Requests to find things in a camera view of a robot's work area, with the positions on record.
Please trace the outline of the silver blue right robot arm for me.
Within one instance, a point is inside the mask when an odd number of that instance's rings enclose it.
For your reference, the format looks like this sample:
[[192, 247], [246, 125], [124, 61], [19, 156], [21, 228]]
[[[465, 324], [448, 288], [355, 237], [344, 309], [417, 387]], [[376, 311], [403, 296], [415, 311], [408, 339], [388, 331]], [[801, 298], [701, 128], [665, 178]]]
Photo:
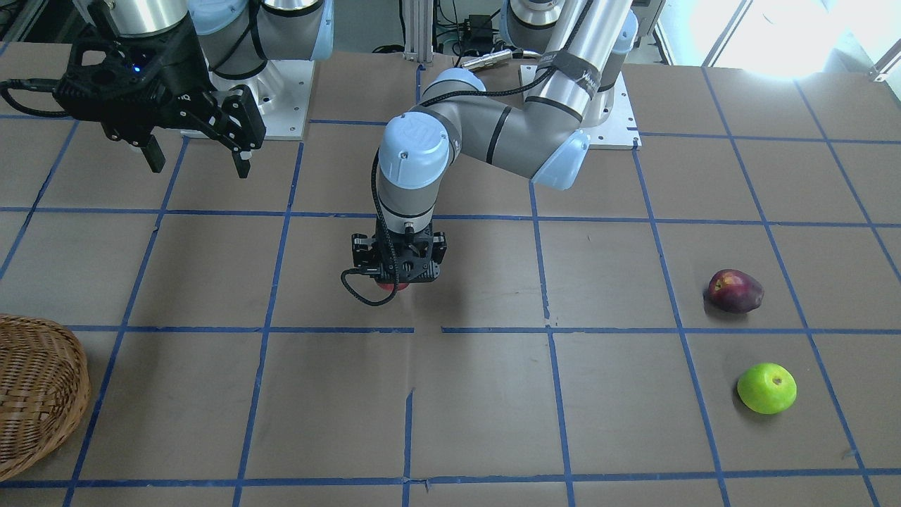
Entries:
[[87, 26], [52, 96], [71, 118], [166, 163], [154, 130], [219, 142], [239, 177], [270, 137], [290, 86], [277, 62], [334, 48], [332, 1], [78, 1]]

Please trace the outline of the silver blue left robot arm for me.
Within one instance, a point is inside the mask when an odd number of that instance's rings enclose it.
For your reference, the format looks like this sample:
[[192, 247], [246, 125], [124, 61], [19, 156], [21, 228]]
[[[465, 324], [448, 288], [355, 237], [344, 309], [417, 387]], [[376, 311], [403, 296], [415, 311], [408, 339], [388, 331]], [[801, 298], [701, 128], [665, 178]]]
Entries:
[[352, 235], [351, 273], [379, 284], [435, 280], [447, 249], [432, 227], [441, 181], [461, 155], [531, 182], [569, 189], [615, 105], [638, 29], [629, 1], [508, 1], [505, 35], [540, 52], [534, 79], [502, 101], [469, 68], [442, 71], [392, 118], [373, 158], [372, 237]]

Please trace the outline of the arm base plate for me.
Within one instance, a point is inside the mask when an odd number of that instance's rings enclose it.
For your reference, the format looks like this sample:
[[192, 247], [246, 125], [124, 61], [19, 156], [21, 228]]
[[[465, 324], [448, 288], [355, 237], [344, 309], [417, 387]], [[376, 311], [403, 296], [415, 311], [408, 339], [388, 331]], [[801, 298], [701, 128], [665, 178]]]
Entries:
[[270, 60], [264, 70], [247, 80], [226, 80], [213, 73], [210, 77], [219, 91], [238, 84], [251, 88], [266, 125], [267, 141], [302, 141], [315, 69], [314, 61]]
[[589, 149], [633, 150], [641, 147], [635, 113], [624, 77], [591, 99], [581, 87], [567, 84], [560, 72], [524, 93], [524, 105], [511, 113], [505, 129], [552, 153], [577, 139]]

